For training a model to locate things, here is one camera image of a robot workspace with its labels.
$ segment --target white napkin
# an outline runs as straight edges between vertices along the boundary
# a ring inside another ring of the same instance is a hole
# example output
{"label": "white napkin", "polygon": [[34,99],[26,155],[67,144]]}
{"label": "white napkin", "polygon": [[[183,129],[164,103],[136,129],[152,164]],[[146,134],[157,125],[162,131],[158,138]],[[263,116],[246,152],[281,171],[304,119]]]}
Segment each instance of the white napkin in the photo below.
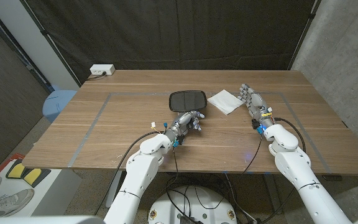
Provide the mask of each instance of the white napkin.
{"label": "white napkin", "polygon": [[226,90],[222,90],[218,94],[208,98],[208,102],[212,103],[226,115],[232,113],[237,107],[243,104],[241,100]]}

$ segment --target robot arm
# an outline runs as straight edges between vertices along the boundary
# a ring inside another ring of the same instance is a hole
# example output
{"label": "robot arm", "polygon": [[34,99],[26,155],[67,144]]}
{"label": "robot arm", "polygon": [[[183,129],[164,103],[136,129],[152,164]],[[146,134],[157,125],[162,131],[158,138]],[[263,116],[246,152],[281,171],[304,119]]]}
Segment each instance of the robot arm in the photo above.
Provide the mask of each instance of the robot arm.
{"label": "robot arm", "polygon": [[268,148],[275,157],[278,170],[294,185],[315,223],[351,223],[332,196],[321,185],[313,171],[308,155],[298,147],[298,139],[282,125],[275,124],[272,109],[248,85],[240,88],[238,99],[249,109],[250,115],[260,123]]}
{"label": "robot arm", "polygon": [[188,129],[201,131],[198,117],[204,118],[204,115],[197,111],[180,113],[164,134],[145,140],[140,149],[128,158],[127,175],[104,218],[107,224],[133,223],[140,198],[157,175],[163,155],[183,142]]}

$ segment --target blue stool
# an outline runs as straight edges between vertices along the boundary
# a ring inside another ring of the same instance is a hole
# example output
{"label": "blue stool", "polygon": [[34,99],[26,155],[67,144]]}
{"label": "blue stool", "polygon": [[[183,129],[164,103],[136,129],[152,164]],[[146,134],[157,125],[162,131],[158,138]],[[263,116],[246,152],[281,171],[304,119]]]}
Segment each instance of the blue stool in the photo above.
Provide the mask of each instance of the blue stool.
{"label": "blue stool", "polygon": [[52,123],[76,92],[75,90],[53,91],[44,102],[42,114]]}

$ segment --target black curtain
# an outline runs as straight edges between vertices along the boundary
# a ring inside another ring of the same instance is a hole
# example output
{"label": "black curtain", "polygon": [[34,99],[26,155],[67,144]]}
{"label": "black curtain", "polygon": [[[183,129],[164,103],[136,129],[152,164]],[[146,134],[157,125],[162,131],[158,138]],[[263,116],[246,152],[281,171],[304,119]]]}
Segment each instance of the black curtain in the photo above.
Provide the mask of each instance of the black curtain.
{"label": "black curtain", "polygon": [[314,0],[27,0],[83,83],[116,69],[286,70]]}

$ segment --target power outlet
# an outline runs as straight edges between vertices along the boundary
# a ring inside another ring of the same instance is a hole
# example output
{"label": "power outlet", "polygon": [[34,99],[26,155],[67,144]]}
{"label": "power outlet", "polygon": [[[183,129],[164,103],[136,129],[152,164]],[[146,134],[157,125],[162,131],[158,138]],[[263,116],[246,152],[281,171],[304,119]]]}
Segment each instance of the power outlet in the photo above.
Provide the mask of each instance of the power outlet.
{"label": "power outlet", "polygon": [[116,68],[113,64],[94,64],[89,70],[92,75],[102,75],[103,72],[106,72],[106,75],[112,75]]}

